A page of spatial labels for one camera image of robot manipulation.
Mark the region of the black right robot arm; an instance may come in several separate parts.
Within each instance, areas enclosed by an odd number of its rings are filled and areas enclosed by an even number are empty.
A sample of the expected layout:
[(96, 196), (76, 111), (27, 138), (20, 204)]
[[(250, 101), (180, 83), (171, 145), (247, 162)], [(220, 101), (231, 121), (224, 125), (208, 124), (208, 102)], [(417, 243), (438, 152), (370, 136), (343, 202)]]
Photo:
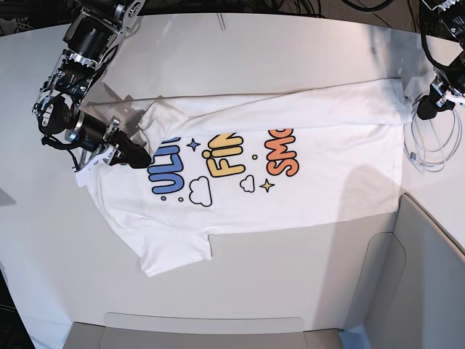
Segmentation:
[(40, 89), (32, 112), (42, 135), (42, 145), (72, 153), (75, 170), (95, 156), (109, 152), (109, 165), (128, 164), (133, 169), (150, 163), (148, 152), (120, 130), (120, 121), (105, 123), (81, 111), (90, 89), (102, 77), (133, 26), (144, 1), (81, 1), (78, 17), (65, 33), (66, 47)]

